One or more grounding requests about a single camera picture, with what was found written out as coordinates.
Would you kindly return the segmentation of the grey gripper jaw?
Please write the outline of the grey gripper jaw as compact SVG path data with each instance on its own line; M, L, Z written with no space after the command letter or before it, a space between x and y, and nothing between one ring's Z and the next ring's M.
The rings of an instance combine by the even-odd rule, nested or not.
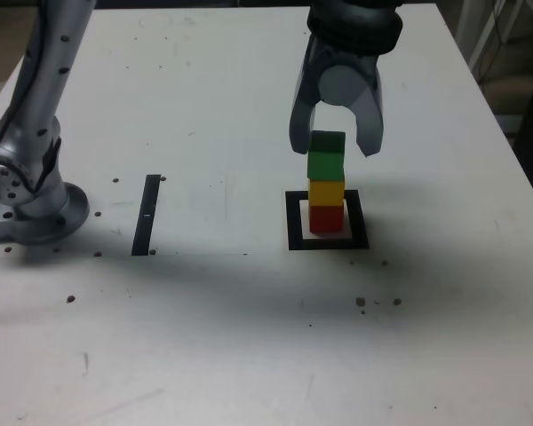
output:
M356 144L365 157L381 150L384 120L381 84L378 69L369 75L346 65L335 65L325 70L319 80L321 101L344 107L355 117Z
M290 145L298 154L306 154L309 150L314 109L321 100L315 65L317 44L315 37L309 38L290 113Z

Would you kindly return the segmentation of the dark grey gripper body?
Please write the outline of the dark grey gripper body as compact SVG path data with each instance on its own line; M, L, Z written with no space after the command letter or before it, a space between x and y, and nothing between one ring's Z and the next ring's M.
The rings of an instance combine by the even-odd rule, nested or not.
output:
M376 67L378 56L366 56L341 50L329 43L324 42L320 37L313 38L313 58L325 66L348 65L351 67Z

